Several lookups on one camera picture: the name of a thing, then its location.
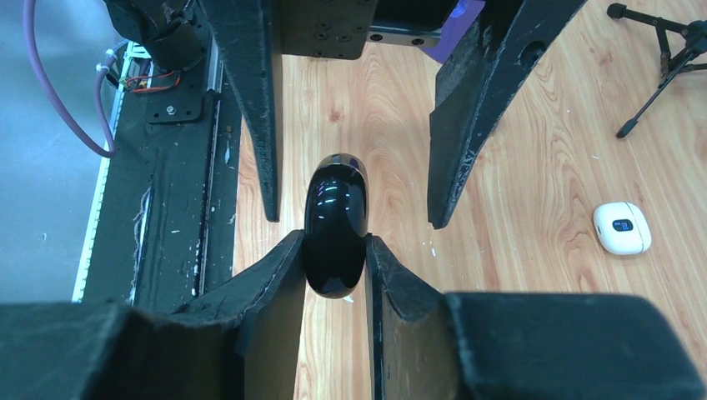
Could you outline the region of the black earbud case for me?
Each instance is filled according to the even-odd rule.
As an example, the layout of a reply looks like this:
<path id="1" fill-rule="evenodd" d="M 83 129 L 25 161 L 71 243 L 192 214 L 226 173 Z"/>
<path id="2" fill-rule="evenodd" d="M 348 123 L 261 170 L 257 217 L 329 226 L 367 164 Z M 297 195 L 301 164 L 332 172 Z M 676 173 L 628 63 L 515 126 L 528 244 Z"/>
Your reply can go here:
<path id="1" fill-rule="evenodd" d="M 345 298 L 359 283 L 369 230 L 369 185 L 364 163 L 348 153 L 315 169 L 305 201 L 303 263 L 321 297 Z"/>

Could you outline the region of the cream microphone on tripod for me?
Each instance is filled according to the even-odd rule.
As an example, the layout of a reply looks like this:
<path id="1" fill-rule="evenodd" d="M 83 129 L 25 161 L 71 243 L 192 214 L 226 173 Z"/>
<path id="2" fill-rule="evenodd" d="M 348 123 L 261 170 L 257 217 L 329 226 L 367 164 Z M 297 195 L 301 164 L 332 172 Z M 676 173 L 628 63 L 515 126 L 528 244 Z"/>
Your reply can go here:
<path id="1" fill-rule="evenodd" d="M 618 139 L 623 139 L 631 133 L 640 117 L 677 76 L 682 73 L 706 70 L 706 63 L 693 63 L 696 58 L 706 54 L 706 21 L 695 20 L 689 24 L 683 24 L 636 12 L 618 2 L 611 3 L 607 7 L 606 13 L 614 20 L 628 19 L 652 26 L 659 44 L 660 83 L 646 104 L 615 134 Z M 670 50 L 667 32 L 678 33 L 684 39 L 684 47 L 676 55 L 673 55 Z"/>

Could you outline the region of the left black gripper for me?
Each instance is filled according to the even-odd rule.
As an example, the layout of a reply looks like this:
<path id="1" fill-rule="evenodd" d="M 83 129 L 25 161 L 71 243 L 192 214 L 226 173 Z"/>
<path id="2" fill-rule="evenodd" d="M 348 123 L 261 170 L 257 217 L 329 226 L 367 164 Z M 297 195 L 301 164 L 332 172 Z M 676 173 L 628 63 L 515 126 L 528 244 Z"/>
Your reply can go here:
<path id="1" fill-rule="evenodd" d="M 366 43 L 431 48 L 456 1 L 201 1 L 253 144 L 265 216 L 280 217 L 282 53 L 355 60 Z"/>

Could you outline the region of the white earbud charging case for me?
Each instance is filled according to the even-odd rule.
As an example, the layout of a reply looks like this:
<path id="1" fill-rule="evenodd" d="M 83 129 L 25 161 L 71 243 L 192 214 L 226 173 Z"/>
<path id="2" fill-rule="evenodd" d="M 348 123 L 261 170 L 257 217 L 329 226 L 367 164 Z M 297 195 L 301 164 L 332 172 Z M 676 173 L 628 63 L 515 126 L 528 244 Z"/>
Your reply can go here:
<path id="1" fill-rule="evenodd" d="M 645 253 L 652 245 L 652 234 L 644 213 L 631 202 L 608 202 L 593 213 L 599 243 L 617 256 Z"/>

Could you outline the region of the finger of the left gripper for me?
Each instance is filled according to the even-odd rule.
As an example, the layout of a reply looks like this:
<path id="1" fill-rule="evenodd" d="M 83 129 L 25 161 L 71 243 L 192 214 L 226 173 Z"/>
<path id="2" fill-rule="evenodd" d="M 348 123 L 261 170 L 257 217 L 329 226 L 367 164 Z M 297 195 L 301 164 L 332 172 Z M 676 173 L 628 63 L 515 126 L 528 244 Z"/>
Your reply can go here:
<path id="1" fill-rule="evenodd" d="M 481 148 L 584 0 L 487 1 L 435 77 L 428 219 L 445 228 Z"/>

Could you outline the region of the purple box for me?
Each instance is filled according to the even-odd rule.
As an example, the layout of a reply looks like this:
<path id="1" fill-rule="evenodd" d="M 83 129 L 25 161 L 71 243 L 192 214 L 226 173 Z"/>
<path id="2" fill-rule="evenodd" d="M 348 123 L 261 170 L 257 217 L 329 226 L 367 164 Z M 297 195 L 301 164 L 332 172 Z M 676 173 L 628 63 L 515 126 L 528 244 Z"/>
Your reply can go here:
<path id="1" fill-rule="evenodd" d="M 459 0 L 441 27 L 439 42 L 433 47 L 423 48 L 422 51 L 434 61 L 444 63 L 477 19 L 484 5 L 485 1 Z"/>

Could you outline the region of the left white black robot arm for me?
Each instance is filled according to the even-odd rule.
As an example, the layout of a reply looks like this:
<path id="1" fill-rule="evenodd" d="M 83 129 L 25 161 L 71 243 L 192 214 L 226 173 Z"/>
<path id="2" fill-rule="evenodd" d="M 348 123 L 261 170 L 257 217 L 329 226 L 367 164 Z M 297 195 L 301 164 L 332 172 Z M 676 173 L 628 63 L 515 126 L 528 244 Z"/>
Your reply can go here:
<path id="1" fill-rule="evenodd" d="M 109 1 L 113 26 L 167 70 L 201 52 L 186 1 Z M 282 58 L 355 60 L 374 35 L 409 46 L 437 40 L 453 1 L 202 1 L 199 7 L 251 133 L 264 211 L 279 217 Z M 429 222 L 445 228 L 479 152 L 580 1 L 487 1 L 435 78 L 429 117 Z"/>

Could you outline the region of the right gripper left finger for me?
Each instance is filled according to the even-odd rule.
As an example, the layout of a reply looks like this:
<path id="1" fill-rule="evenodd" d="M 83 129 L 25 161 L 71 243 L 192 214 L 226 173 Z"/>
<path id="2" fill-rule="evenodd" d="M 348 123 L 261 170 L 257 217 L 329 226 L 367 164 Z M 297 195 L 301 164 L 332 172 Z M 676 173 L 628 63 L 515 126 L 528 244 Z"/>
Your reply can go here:
<path id="1" fill-rule="evenodd" d="M 120 302 L 1 307 L 4 399 L 290 399 L 303 232 L 171 314 Z"/>

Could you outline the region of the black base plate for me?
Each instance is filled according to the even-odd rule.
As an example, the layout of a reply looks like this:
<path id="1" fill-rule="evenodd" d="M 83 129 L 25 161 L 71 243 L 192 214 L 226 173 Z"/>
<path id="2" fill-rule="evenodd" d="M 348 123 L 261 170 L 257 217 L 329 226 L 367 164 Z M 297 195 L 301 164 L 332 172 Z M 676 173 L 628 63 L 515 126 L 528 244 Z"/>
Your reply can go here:
<path id="1" fill-rule="evenodd" d="M 171 313 L 231 278 L 241 121 L 218 49 L 167 84 L 116 94 L 76 303 Z"/>

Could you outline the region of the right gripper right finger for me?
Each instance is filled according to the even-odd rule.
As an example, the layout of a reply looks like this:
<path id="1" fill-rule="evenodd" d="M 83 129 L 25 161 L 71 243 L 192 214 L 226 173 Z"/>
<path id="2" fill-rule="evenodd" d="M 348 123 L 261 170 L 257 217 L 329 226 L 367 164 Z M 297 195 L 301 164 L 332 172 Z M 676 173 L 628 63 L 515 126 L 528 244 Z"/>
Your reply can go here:
<path id="1" fill-rule="evenodd" d="M 669 322 L 642 297 L 447 292 L 366 239 L 375 399 L 703 399 Z"/>

